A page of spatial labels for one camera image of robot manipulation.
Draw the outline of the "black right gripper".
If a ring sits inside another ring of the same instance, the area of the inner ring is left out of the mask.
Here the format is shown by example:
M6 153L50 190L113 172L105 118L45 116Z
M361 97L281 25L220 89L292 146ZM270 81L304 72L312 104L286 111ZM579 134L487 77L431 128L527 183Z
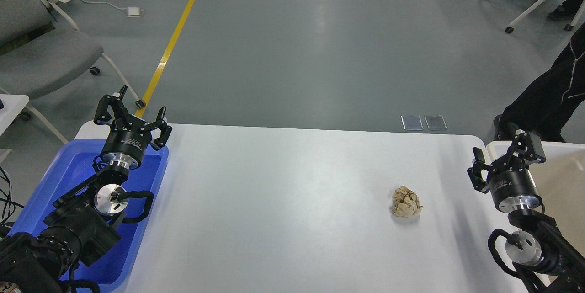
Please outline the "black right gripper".
M474 190L491 193L495 209L510 213L522 209L536 209L542 205L537 186L529 172L529 166L547 161L541 138L521 130L514 123L508 123L513 135L512 143L504 155L504 169L499 174L489 174L489 185L483 178L483 171L491 172L492 166L485 163L482 149L473 147L472 166L467 173Z

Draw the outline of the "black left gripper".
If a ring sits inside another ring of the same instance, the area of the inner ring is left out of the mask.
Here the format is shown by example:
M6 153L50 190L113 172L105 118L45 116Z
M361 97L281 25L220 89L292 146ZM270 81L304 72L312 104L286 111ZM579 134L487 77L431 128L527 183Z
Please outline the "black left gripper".
M128 89L123 85L115 95L104 95L98 102L94 123L109 126L109 134L100 154L100 159L110 165L123 166L134 170L141 166L150 145L160 150L169 141L173 127L165 119L167 107L161 107L154 122L148 123L138 117L131 117L123 104ZM159 137L153 139L152 131L159 130Z

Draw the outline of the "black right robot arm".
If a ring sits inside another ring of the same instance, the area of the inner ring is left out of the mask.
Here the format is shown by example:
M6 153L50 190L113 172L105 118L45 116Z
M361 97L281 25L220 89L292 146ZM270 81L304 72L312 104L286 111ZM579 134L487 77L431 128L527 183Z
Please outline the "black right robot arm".
M543 206L529 166L545 162L541 139L514 123L508 128L511 145L491 164L473 148L467 173L473 188L490 193L495 209L506 213L517 230L495 229L488 249L497 266L522 281L529 293L582 293L584 257L562 236L556 220L539 212Z

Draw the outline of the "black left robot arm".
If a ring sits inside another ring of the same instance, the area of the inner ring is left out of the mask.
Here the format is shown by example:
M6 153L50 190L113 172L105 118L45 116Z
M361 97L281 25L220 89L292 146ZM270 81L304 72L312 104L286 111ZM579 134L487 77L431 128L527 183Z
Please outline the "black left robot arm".
M90 266L111 250L121 239L117 226L148 217L154 193L127 191L123 183L141 166L148 147L165 147L173 129L166 107L151 123L131 115L123 103L127 89L124 85L98 102L94 123L108 126L109 134L94 158L94 174L53 202L39 235L21 231L2 239L2 292L100 292L96 282L75 279L80 263Z

